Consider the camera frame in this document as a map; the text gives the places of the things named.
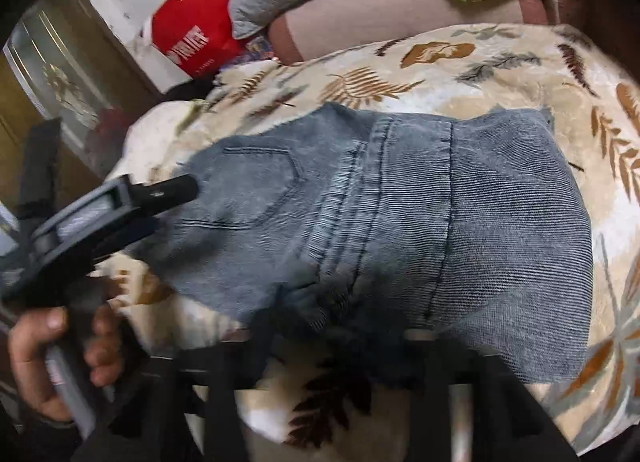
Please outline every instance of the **human hand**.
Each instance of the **human hand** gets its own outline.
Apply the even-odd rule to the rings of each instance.
[[[18,392],[40,414],[56,421],[71,420],[64,401],[49,381],[44,351],[68,328],[64,307],[25,312],[9,334],[9,356]],[[94,316],[95,336],[85,345],[84,360],[91,368],[91,381],[99,388],[113,384],[122,371],[118,318],[108,304]]]

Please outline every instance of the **red bag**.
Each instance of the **red bag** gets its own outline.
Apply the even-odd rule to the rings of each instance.
[[[231,36],[229,0],[167,0],[153,15],[153,44],[191,77],[216,70],[244,51]]]

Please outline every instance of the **jeans pocket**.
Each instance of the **jeans pocket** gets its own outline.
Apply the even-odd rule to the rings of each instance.
[[[268,220],[303,181],[287,148],[226,146],[206,168],[191,165],[200,196],[182,213],[178,227],[245,230]]]

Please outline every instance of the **bedspread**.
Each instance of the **bedspread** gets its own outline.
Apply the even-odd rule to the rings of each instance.
[[[556,142],[591,217],[593,308],[581,373],[529,389],[578,453],[638,421],[640,90],[590,40],[570,26],[459,25],[293,66],[251,63],[224,71],[218,81],[222,86],[206,101],[160,105],[140,119],[111,175],[165,180],[194,152],[222,137],[258,134],[327,101],[460,119],[496,105],[548,107]],[[148,348],[169,340],[202,346],[238,326],[172,294],[145,265],[123,254],[103,270],[121,283],[124,294],[114,304],[129,315]],[[305,413],[320,412],[314,409],[318,399],[310,398],[317,397],[317,385],[308,382],[332,369],[320,363],[326,353],[289,345],[279,355],[286,366],[273,360],[260,389],[239,392],[242,416],[254,431],[318,450],[315,456],[326,460],[402,460],[405,393],[372,387],[353,374],[336,377],[324,391],[342,404],[311,424]],[[454,458],[469,460],[468,388],[456,387],[451,401]]]

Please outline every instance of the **denim garment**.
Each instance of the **denim garment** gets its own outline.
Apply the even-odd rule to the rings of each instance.
[[[375,299],[407,326],[497,349],[524,381],[573,377],[590,326],[591,230],[548,116],[327,103],[196,154],[184,172],[200,197],[165,214],[136,254],[240,320],[303,266],[316,289],[341,287],[314,297],[316,330],[353,298]]]

